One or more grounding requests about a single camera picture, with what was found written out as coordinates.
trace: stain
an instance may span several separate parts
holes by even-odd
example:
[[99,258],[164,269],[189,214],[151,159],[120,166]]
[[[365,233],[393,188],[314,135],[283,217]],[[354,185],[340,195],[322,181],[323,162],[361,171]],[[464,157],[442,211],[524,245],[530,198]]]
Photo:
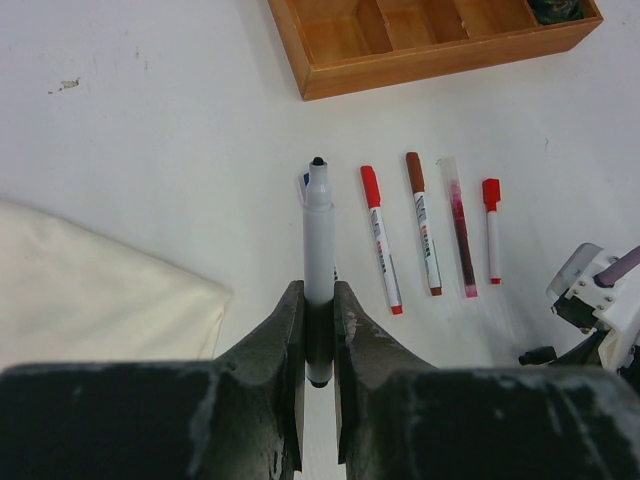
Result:
[[[80,77],[76,78],[75,80],[62,80],[60,82],[60,85],[62,85],[57,91],[61,92],[62,90],[68,90],[70,88],[76,88],[78,85],[80,85]],[[47,92],[49,95],[53,95],[53,91],[48,91]]]

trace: gray marker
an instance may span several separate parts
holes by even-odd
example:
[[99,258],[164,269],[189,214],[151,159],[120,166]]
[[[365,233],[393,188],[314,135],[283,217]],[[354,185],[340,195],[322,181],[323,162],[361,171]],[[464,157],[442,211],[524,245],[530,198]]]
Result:
[[319,157],[309,164],[303,228],[307,378],[321,388],[332,375],[335,227],[327,163]]

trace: white cloth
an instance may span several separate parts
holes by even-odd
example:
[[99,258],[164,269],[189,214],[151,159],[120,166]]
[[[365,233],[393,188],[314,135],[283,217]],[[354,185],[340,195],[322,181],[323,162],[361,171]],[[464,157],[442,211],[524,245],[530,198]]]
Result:
[[0,370],[211,358],[229,297],[112,240],[0,201]]

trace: wooden compartment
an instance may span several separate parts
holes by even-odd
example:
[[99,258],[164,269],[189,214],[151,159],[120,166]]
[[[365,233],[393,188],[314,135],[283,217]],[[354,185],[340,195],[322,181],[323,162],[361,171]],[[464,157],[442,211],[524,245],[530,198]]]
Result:
[[302,98],[570,50],[602,16],[543,26],[527,0],[269,0]]

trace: table surface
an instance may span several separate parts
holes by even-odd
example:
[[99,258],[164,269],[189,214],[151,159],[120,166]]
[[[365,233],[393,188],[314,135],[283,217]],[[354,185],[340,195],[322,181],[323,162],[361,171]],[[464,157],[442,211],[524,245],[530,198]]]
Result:
[[[302,278],[297,177],[320,155],[341,276],[406,347],[439,367],[515,365],[547,344],[562,352],[582,336],[549,310],[554,274],[583,242],[630,249],[640,239],[640,4],[599,4],[605,23],[568,54],[303,103],[266,0],[3,2],[0,196],[231,288],[220,354]],[[425,289],[403,164],[412,150],[442,298]],[[460,170],[476,300],[461,295],[436,166],[448,155]],[[378,271],[363,164],[378,174],[399,317]],[[500,287],[487,284],[487,177],[503,186]],[[299,478],[344,478],[332,388],[307,389]]]

